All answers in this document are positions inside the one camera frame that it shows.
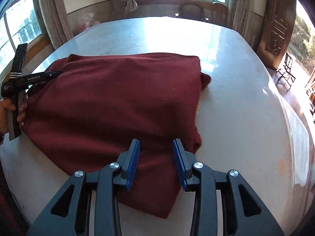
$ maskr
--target floor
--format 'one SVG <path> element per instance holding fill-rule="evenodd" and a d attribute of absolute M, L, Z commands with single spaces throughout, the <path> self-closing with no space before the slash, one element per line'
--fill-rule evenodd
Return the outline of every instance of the floor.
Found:
<path fill-rule="evenodd" d="M 277 89 L 279 93 L 284 97 L 284 99 L 290 104 L 290 106 L 293 108 L 293 110 L 296 112 L 296 114 L 299 116 L 303 124 L 305 125 L 309 137 L 310 137 L 310 182 L 308 184 L 308 190 L 307 192 L 307 203 L 304 207 L 304 214 L 307 212 L 309 207 L 312 204 L 313 197 L 315 194 L 315 164 L 314 164 L 314 143 L 313 139 L 315 139 L 315 124 L 313 116 L 310 112 L 310 102 L 308 95 L 305 92 L 305 85 L 308 82 L 309 76 L 308 74 L 294 61 L 292 64 L 291 72 L 296 77 L 296 80 L 294 81 L 293 85 L 289 86 L 289 84 L 281 78 L 281 75 L 276 72 L 275 70 L 268 68 L 268 72 L 270 73 L 274 83 L 277 86 Z"/>

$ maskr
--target table surface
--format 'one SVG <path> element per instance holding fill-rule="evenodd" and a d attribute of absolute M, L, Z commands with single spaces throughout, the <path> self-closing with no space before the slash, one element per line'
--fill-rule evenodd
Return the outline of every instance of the table surface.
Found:
<path fill-rule="evenodd" d="M 203 144 L 196 159 L 214 170 L 238 170 L 285 231 L 294 185 L 288 118 L 266 68 L 237 32 L 177 18 L 103 23 L 64 44 L 34 72 L 71 53 L 100 56 L 154 52 L 200 58 L 202 71 L 212 81 L 199 102 L 196 125 Z M 69 176 L 24 133 L 10 142 L 7 138 L 0 147 L 4 173 L 32 223 Z M 122 233 L 189 235 L 193 205 L 194 193 L 183 191 L 168 219 L 120 205 Z"/>

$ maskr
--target wooden chair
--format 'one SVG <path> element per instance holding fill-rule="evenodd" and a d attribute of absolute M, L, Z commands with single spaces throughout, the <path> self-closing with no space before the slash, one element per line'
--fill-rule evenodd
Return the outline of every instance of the wooden chair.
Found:
<path fill-rule="evenodd" d="M 193 3 L 186 3 L 182 5 L 180 8 L 180 14 L 176 17 L 207 22 L 204 17 L 204 9 L 198 4 Z"/>
<path fill-rule="evenodd" d="M 227 14 L 228 14 L 227 6 L 225 4 L 215 2 L 212 4 L 209 23 L 227 27 Z"/>

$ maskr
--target maroon fabric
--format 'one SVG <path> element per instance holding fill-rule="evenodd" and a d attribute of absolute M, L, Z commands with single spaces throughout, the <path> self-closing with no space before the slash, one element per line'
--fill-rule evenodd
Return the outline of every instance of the maroon fabric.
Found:
<path fill-rule="evenodd" d="M 29 90 L 24 132 L 69 175 L 101 169 L 139 139 L 134 185 L 119 201 L 166 218 L 180 189 L 172 141 L 180 138 L 190 152 L 201 145 L 196 107 L 210 77 L 199 58 L 70 55 L 47 71 L 58 69 L 57 79 Z"/>

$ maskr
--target wooden door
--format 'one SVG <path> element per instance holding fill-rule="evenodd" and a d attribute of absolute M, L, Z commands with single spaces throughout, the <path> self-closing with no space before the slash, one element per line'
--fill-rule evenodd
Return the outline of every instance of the wooden door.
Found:
<path fill-rule="evenodd" d="M 296 0 L 267 0 L 257 55 L 265 66 L 277 69 L 284 56 L 296 19 Z"/>

